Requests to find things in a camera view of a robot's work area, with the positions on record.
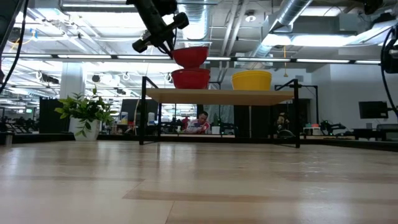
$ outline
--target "wooden floor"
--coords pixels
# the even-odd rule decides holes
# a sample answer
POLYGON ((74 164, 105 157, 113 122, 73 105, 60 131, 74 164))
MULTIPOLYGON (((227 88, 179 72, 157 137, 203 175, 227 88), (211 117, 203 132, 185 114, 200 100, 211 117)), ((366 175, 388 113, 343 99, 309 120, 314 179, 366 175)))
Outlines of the wooden floor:
POLYGON ((331 146, 0 148, 1 224, 398 223, 398 154, 331 146))

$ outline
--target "metal pole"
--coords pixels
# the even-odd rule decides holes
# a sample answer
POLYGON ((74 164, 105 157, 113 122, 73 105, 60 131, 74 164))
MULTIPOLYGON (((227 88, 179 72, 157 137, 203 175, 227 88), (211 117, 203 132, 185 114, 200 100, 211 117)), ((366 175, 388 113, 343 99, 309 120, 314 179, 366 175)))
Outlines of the metal pole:
POLYGON ((319 101, 318 101, 318 86, 314 86, 315 88, 315 100, 317 104, 317 124, 319 124, 319 101))
POLYGON ((249 106, 249 137, 251 138, 251 106, 249 106))
POLYGON ((142 93, 141 93, 141 110, 140 110, 140 125, 139 125, 139 144, 144 144, 145 138, 145 114, 146 111, 146 94, 147 94, 147 77, 142 78, 142 93))
POLYGON ((162 104, 159 103, 159 110, 157 112, 157 140, 160 141, 162 133, 162 104))
POLYGON ((300 103, 299 103, 299 80, 294 80, 294 116, 295 116, 295 140, 296 148, 300 148, 300 103))

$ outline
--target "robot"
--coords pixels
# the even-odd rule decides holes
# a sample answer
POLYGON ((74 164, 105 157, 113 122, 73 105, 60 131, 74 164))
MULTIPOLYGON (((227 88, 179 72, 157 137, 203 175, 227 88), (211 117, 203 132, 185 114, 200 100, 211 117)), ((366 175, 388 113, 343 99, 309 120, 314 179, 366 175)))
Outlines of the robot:
POLYGON ((176 0, 127 0, 126 4, 133 4, 136 7, 147 27, 142 38, 132 44, 133 49, 136 52, 143 53, 149 45, 153 45, 173 58, 171 51, 174 50, 177 28, 184 29, 189 25, 188 17, 183 12, 174 16, 174 22, 169 25, 166 25, 163 21, 163 16, 174 14, 177 10, 176 0))

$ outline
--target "stacked red bowls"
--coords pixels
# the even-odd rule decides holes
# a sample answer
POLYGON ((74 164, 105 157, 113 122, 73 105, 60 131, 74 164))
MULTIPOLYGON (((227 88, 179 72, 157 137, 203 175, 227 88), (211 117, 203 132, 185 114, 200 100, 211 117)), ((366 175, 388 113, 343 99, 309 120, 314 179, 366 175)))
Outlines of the stacked red bowls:
POLYGON ((208 51, 208 47, 189 47, 172 52, 175 62, 184 68, 172 72, 172 78, 176 88, 207 88, 210 80, 210 70, 199 67, 205 62, 208 51))

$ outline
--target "wooden shelf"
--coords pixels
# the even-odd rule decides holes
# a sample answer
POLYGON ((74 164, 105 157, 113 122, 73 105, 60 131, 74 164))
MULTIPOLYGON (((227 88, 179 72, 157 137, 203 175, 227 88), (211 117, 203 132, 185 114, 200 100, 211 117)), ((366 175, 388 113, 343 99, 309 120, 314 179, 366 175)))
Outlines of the wooden shelf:
POLYGON ((292 91, 179 90, 151 88, 147 89, 147 95, 158 103, 270 106, 285 100, 291 100, 294 93, 292 91))

